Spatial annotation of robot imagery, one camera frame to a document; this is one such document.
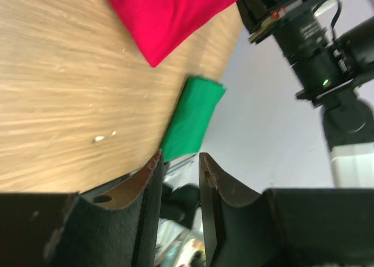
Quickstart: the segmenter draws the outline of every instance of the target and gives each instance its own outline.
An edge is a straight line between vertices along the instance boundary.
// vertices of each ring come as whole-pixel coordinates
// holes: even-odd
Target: wood grain
[[[106,0],[0,0],[0,190],[85,191],[141,167],[186,75],[219,79],[240,30],[233,5],[151,68]]]

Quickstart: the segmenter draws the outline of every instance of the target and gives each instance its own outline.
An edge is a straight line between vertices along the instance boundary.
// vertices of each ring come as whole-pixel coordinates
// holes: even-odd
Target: folded green cloth
[[[162,139],[164,161],[199,152],[210,118],[225,91],[224,86],[203,77],[187,79]]]

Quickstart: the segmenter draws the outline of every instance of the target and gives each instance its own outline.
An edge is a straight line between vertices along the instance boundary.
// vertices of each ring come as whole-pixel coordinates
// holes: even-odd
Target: table
[[[241,29],[233,5],[151,68],[106,0],[0,0],[0,191],[82,192],[141,167],[186,75],[219,80]]]

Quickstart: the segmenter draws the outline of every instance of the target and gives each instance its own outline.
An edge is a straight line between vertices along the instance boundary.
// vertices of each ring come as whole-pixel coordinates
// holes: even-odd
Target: screw hole
[[[95,204],[99,204],[99,203],[106,203],[106,202],[109,202],[112,200],[112,197],[108,196],[108,195],[99,195],[99,196],[96,196],[95,198],[92,199],[92,202],[95,203]]]

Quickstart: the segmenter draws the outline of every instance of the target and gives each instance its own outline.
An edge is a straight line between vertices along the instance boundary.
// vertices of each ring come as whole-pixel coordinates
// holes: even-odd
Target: folded red cloth
[[[237,0],[109,0],[152,67]]]

